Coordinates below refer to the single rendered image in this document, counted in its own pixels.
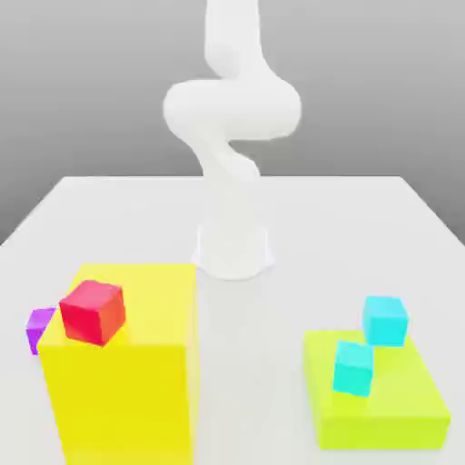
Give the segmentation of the small red cube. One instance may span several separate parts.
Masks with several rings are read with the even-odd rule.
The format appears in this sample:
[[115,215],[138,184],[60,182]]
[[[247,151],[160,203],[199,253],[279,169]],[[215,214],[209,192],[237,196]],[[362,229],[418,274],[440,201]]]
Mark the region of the small red cube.
[[123,288],[85,280],[59,302],[67,338],[105,346],[125,322]]

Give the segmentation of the small cyan cube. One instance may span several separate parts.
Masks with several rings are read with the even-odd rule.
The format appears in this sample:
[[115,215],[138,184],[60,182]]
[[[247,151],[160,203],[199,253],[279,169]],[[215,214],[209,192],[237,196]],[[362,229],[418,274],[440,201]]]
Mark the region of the small cyan cube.
[[362,313],[362,328],[371,346],[400,348],[404,345],[409,315],[398,297],[368,296]]

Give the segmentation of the small turquoise cube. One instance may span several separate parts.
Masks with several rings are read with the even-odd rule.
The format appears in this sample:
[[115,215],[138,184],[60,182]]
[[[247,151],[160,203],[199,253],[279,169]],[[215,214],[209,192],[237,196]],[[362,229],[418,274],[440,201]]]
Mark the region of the small turquoise cube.
[[338,341],[332,388],[337,392],[369,397],[374,371],[374,349],[353,341]]

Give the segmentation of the small purple cube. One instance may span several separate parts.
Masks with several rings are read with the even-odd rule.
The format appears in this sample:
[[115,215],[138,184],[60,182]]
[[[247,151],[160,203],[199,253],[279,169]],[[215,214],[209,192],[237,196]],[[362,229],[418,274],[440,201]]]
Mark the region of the small purple cube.
[[42,337],[48,323],[51,321],[55,312],[55,307],[35,309],[31,312],[26,324],[26,336],[29,342],[30,351],[37,355],[37,343]]

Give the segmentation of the large yellow box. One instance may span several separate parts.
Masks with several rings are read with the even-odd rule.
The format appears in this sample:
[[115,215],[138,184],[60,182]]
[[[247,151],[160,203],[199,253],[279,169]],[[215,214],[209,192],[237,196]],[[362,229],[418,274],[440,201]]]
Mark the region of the large yellow box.
[[55,315],[39,358],[65,465],[193,465],[199,400],[196,268],[87,263],[73,278],[122,287],[126,320],[104,346]]

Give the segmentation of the large lime box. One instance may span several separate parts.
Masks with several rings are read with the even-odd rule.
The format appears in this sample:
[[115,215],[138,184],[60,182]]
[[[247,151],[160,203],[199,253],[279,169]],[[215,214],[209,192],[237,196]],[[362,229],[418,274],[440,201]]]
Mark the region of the large lime box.
[[318,445],[323,450],[440,449],[450,411],[411,337],[401,348],[374,349],[368,397],[332,389],[338,341],[363,342],[361,331],[307,331],[303,367]]

